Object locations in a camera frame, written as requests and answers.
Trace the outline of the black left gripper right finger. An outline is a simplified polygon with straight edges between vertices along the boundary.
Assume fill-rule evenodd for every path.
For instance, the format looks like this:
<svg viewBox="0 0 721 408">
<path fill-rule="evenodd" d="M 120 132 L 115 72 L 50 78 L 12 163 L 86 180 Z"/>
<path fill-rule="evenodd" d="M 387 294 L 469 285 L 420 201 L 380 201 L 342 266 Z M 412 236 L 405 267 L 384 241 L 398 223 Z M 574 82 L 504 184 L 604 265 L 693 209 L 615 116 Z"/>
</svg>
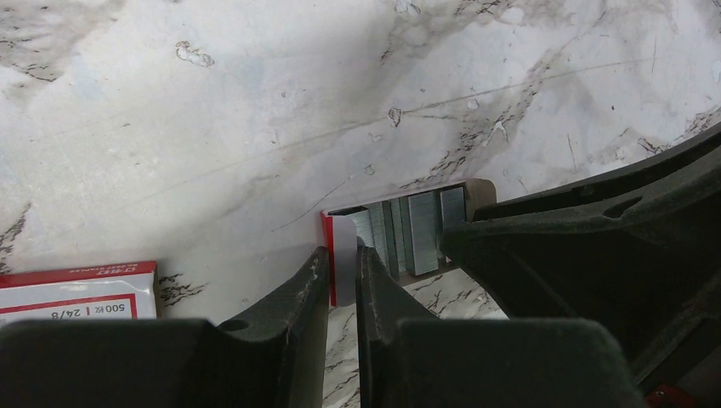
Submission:
<svg viewBox="0 0 721 408">
<path fill-rule="evenodd" d="M 441 319 L 357 252 L 364 407 L 642 407 L 619 344 L 578 319 Z"/>
</svg>

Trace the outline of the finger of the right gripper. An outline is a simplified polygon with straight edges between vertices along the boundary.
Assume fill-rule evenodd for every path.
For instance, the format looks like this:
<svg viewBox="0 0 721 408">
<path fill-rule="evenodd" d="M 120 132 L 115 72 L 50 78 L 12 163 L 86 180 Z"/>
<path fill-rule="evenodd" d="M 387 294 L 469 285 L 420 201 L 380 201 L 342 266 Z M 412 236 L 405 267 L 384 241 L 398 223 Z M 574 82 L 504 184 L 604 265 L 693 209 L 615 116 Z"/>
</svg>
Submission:
<svg viewBox="0 0 721 408">
<path fill-rule="evenodd" d="M 441 247 L 510 317 L 600 323 L 644 391 L 689 383 L 720 364 L 720 127 L 478 209 Z"/>
</svg>

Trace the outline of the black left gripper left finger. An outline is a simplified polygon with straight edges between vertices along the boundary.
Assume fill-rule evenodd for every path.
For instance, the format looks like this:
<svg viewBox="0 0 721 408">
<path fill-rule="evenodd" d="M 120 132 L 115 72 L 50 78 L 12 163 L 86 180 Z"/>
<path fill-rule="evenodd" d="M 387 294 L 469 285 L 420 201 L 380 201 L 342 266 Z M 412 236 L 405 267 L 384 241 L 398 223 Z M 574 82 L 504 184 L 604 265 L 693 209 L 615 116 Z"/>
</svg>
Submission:
<svg viewBox="0 0 721 408">
<path fill-rule="evenodd" d="M 1 331 L 4 407 L 318 407 L 329 252 L 236 316 L 27 320 Z"/>
</svg>

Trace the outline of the silver staple strip tray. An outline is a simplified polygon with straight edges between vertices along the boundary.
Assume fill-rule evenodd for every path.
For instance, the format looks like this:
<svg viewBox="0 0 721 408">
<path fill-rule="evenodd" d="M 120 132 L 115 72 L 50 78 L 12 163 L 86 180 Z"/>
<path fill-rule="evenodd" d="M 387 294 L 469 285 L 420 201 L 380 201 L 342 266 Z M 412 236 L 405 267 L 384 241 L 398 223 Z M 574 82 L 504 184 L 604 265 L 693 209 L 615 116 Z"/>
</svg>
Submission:
<svg viewBox="0 0 721 408">
<path fill-rule="evenodd" d="M 440 249 L 443 234 L 495 203 L 496 186 L 488 179 L 471 178 L 322 211 L 330 252 L 330 304 L 345 307 L 355 301 L 358 247 L 375 250 L 384 270 L 402 286 L 453 269 Z"/>
</svg>

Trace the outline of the red white staple box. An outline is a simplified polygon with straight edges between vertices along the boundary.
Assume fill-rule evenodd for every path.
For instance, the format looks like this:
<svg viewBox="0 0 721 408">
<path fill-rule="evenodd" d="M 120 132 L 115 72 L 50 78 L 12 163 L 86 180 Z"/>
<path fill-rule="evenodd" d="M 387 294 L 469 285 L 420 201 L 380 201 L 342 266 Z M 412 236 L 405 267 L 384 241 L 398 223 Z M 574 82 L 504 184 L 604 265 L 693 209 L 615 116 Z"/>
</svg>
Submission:
<svg viewBox="0 0 721 408">
<path fill-rule="evenodd" d="M 21 320 L 155 319 L 157 262 L 138 261 L 1 277 L 1 325 Z"/>
</svg>

